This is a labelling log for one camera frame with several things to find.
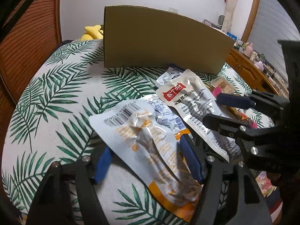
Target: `wooden cabinet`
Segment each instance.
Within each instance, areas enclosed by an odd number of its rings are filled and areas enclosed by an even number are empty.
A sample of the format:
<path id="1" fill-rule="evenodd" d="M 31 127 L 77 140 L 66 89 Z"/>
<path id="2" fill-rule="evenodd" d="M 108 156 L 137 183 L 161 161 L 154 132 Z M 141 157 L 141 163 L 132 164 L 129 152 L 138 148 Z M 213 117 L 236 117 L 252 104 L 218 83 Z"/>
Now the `wooden cabinet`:
<path id="1" fill-rule="evenodd" d="M 232 48 L 225 60 L 251 89 L 278 94 L 275 86 L 244 54 Z"/>
<path id="2" fill-rule="evenodd" d="M 242 61 L 241 65 L 238 66 L 236 72 L 241 76 L 243 80 L 251 87 L 251 89 L 256 89 L 263 80 L 262 77 L 253 70 L 253 66 L 245 61 Z"/>
<path id="3" fill-rule="evenodd" d="M 236 55 L 235 53 L 230 53 L 226 58 L 226 62 L 234 69 L 241 65 L 241 57 Z"/>

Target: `small fan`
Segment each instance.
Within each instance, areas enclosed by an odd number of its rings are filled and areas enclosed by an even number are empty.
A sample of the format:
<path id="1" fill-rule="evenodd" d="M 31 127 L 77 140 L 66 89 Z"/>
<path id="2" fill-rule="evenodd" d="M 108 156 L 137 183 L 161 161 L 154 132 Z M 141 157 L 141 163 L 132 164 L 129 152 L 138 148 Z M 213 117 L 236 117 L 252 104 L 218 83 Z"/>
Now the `small fan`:
<path id="1" fill-rule="evenodd" d="M 224 22 L 224 18 L 225 18 L 224 15 L 220 15 L 219 16 L 219 18 L 218 18 L 218 26 L 222 27 L 223 22 Z"/>

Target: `red logo label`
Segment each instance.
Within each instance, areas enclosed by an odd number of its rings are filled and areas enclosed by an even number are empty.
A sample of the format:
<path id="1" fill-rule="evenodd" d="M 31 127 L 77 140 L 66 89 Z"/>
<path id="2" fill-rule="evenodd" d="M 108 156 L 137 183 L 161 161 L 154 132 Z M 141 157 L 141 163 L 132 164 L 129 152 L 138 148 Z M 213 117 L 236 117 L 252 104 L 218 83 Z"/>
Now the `red logo label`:
<path id="1" fill-rule="evenodd" d="M 178 83 L 172 87 L 169 91 L 163 92 L 163 96 L 167 101 L 172 100 L 182 89 L 186 88 L 182 83 Z"/>

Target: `snack package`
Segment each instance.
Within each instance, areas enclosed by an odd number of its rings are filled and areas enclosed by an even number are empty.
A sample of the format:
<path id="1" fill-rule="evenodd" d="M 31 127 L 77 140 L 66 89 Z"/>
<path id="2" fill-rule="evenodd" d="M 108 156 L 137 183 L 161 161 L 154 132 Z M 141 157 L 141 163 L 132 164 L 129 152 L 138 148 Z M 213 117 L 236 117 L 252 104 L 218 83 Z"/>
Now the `snack package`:
<path id="1" fill-rule="evenodd" d="M 182 119 L 221 157 L 229 162 L 240 156 L 235 140 L 221 136 L 206 128 L 202 118 L 207 113 L 233 118 L 223 106 L 218 106 L 215 97 L 202 80 L 187 69 L 175 79 L 156 90 L 157 96 L 168 106 L 174 107 Z"/>
<path id="2" fill-rule="evenodd" d="M 227 79 L 222 76 L 217 77 L 216 79 L 210 82 L 215 87 L 220 87 L 223 93 L 231 94 L 236 90 L 233 84 L 231 84 Z"/>
<path id="3" fill-rule="evenodd" d="M 244 113 L 240 113 L 241 120 L 244 122 L 247 122 L 249 124 L 249 127 L 252 129 L 257 129 L 257 123 L 254 122 L 250 117 L 246 116 Z"/>
<path id="4" fill-rule="evenodd" d="M 125 100 L 89 122 L 167 210 L 190 221 L 202 187 L 184 163 L 173 131 L 157 123 L 149 103 Z"/>
<path id="5" fill-rule="evenodd" d="M 175 64 L 171 64 L 170 67 L 164 72 L 158 79 L 155 81 L 155 86 L 159 88 L 160 86 L 164 85 L 171 79 L 177 78 L 184 72 L 183 69 L 177 67 Z"/>
<path id="6" fill-rule="evenodd" d="M 192 139 L 191 132 L 185 127 L 181 118 L 171 111 L 171 109 L 156 94 L 146 95 L 140 100 L 148 102 L 155 110 L 155 119 L 158 124 L 171 129 L 179 142 L 181 135 L 188 134 Z"/>

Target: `screw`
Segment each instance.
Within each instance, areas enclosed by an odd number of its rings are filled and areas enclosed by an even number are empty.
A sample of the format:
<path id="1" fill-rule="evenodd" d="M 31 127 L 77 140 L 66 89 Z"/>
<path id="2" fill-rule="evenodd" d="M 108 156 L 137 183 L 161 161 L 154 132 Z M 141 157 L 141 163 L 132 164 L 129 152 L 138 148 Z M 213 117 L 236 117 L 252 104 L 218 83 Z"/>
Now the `screw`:
<path id="1" fill-rule="evenodd" d="M 59 167 L 60 162 L 52 162 L 51 167 Z"/>
<path id="2" fill-rule="evenodd" d="M 243 167 L 243 166 L 245 166 L 245 163 L 244 163 L 243 161 L 240 161 L 240 162 L 238 162 L 238 165 L 239 165 L 240 167 Z"/>
<path id="3" fill-rule="evenodd" d="M 247 130 L 247 128 L 244 125 L 241 125 L 240 126 L 240 130 L 243 131 L 243 132 L 245 132 Z"/>
<path id="4" fill-rule="evenodd" d="M 83 157 L 81 158 L 81 160 L 82 160 L 83 162 L 89 162 L 89 161 L 91 160 L 91 157 L 90 157 L 90 156 L 83 156 Z"/>
<path id="5" fill-rule="evenodd" d="M 207 157 L 207 160 L 208 160 L 209 162 L 214 162 L 214 161 L 215 161 L 215 158 L 214 158 L 213 156 L 208 156 L 208 157 Z"/>
<path id="6" fill-rule="evenodd" d="M 251 149 L 250 149 L 250 151 L 251 151 L 251 153 L 253 154 L 253 155 L 257 155 L 258 154 L 258 149 L 256 148 L 256 147 L 251 147 Z"/>

